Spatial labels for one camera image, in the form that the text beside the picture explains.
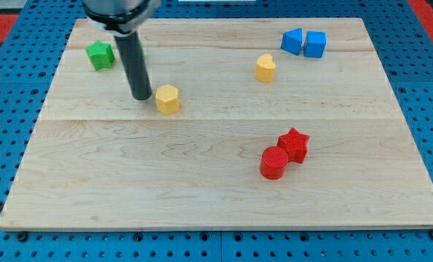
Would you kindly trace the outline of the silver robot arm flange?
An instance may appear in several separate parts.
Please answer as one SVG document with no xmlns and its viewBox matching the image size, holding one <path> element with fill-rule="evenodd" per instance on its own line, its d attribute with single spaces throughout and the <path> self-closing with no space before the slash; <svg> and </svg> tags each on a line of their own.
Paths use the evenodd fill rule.
<svg viewBox="0 0 433 262">
<path fill-rule="evenodd" d="M 162 0 L 83 0 L 88 20 L 115 36 L 135 32 L 162 5 Z"/>
</svg>

